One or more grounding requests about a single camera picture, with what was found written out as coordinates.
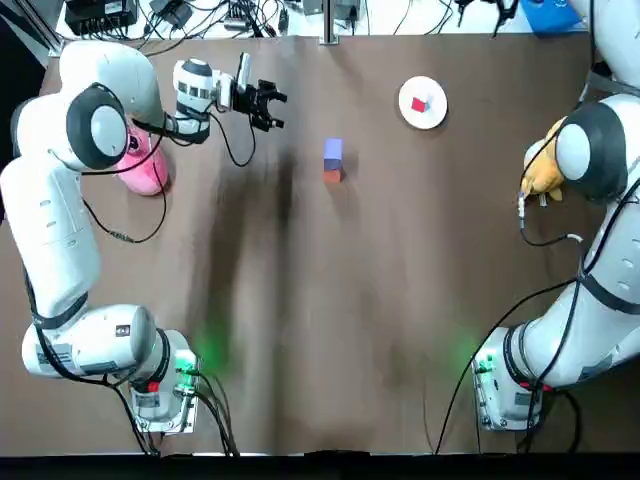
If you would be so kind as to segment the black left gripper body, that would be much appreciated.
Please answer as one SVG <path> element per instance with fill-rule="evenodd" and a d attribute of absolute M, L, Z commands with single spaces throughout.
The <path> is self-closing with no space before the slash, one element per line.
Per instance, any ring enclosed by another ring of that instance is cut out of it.
<path fill-rule="evenodd" d="M 232 93 L 232 110 L 250 118 L 258 118 L 261 113 L 260 109 L 260 90 L 253 86 L 247 85 L 242 87 L 239 83 L 234 84 Z"/>

